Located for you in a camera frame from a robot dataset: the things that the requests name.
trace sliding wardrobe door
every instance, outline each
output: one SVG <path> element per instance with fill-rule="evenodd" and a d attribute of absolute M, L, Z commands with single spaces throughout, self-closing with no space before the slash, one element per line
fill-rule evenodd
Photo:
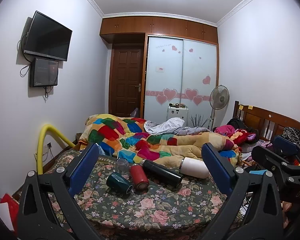
<path fill-rule="evenodd" d="M 181 103 L 189 108 L 188 126 L 193 126 L 191 116 L 197 115 L 197 126 L 209 125 L 210 94 L 217 82 L 217 47 L 211 44 L 184 40 Z"/>
<path fill-rule="evenodd" d="M 167 120 L 169 103 L 179 103 L 183 40 L 149 37 L 144 119 Z"/>

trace red thermos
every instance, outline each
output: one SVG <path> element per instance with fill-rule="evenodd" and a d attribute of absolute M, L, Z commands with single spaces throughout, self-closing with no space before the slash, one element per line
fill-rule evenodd
<path fill-rule="evenodd" d="M 149 180 L 139 164 L 135 163 L 131 165 L 130 175 L 137 190 L 144 190 L 149 186 Z"/>

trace tv screen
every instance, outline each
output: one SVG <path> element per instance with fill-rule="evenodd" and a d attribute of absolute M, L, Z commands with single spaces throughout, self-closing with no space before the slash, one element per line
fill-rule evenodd
<path fill-rule="evenodd" d="M 67 61 L 72 31 L 36 11 L 24 53 Z"/>

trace blue gripper pad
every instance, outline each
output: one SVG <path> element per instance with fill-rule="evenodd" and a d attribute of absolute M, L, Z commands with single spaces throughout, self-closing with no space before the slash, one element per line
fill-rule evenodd
<path fill-rule="evenodd" d="M 80 156 L 76 157 L 81 157 L 81 159 L 77 164 L 76 162 L 74 162 L 74 165 L 76 165 L 76 167 L 73 169 L 73 171 L 70 171 L 71 174 L 69 176 L 69 193 L 72 197 L 74 197 L 74 195 L 79 194 L 82 191 L 84 184 L 86 183 L 94 165 L 96 164 L 99 158 L 99 153 L 99 146 L 95 143 L 91 143 L 88 144 L 88 146 Z"/>
<path fill-rule="evenodd" d="M 290 142 L 281 136 L 276 136 L 272 144 L 274 148 L 281 149 L 282 153 L 286 156 L 295 155 L 298 152 L 297 145 L 295 143 Z"/>
<path fill-rule="evenodd" d="M 202 159 L 211 173 L 221 193 L 231 195 L 234 187 L 234 168 L 227 158 L 222 157 L 211 143 L 205 143 L 201 149 Z"/>

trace wooden bed frame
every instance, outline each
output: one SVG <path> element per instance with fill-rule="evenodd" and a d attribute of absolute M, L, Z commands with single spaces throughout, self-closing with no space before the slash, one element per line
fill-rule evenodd
<path fill-rule="evenodd" d="M 234 103 L 233 117 L 239 117 L 246 126 L 258 130 L 260 139 L 271 141 L 276 135 L 281 135 L 285 127 L 294 127 L 300 130 L 300 122 L 255 106 Z"/>

